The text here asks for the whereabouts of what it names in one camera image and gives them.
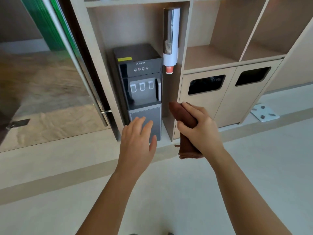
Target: brown towel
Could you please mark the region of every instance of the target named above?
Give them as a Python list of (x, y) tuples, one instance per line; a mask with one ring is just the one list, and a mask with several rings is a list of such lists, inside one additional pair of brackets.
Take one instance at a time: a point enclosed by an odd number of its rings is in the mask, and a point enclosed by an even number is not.
[[(169, 102), (168, 106), (170, 107), (170, 112), (177, 121), (183, 122), (189, 128), (197, 126), (198, 121), (182, 106), (182, 104), (179, 104), (178, 102)], [(196, 149), (189, 139), (182, 133), (180, 134), (180, 145), (177, 147), (179, 146), (180, 149), (178, 155), (180, 159), (203, 158), (201, 152)]]

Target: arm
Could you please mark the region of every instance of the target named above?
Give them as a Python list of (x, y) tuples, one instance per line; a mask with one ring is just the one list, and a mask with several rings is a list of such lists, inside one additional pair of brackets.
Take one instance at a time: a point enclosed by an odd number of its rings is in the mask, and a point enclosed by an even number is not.
[(144, 117), (136, 117), (123, 128), (116, 170), (76, 235), (118, 233), (131, 191), (151, 163), (157, 147), (156, 136), (149, 146), (153, 122), (142, 128), (144, 121)]
[(190, 129), (182, 122), (178, 122), (178, 129), (201, 151), (212, 166), (235, 233), (290, 235), (289, 230), (224, 149), (216, 123), (209, 117), (207, 111), (187, 103), (183, 103), (183, 106), (198, 120), (198, 125)]

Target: hand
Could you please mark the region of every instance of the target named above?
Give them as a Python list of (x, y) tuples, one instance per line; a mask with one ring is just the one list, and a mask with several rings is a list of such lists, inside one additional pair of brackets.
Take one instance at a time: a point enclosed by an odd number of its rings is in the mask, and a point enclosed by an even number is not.
[(198, 125), (193, 129), (184, 125), (183, 122), (177, 122), (178, 130), (189, 138), (190, 142), (208, 159), (218, 155), (224, 150), (223, 142), (219, 136), (216, 123), (210, 118), (203, 107), (190, 106), (186, 102), (182, 106), (198, 121)]
[(157, 147), (156, 135), (149, 146), (153, 121), (149, 121), (142, 128), (145, 119), (136, 117), (133, 122), (124, 126), (115, 170), (116, 173), (136, 181), (151, 163)]

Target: yellow sticker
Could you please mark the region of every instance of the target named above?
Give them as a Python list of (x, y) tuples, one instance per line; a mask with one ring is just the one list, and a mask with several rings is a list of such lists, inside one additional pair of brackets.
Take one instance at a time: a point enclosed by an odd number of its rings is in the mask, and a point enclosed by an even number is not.
[(117, 61), (123, 62), (123, 61), (128, 61), (128, 60), (133, 60), (132, 57), (127, 57), (127, 58), (119, 58)]

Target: left hand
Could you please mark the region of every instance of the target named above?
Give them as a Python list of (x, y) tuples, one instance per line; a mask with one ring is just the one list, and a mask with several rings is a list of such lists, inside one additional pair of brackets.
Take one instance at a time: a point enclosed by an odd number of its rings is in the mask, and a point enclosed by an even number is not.
[(145, 117), (136, 117), (129, 125), (125, 125), (120, 142), (119, 159), (116, 173), (138, 180), (147, 169), (156, 152), (156, 135), (149, 146), (149, 138), (153, 121), (149, 121), (143, 128)]

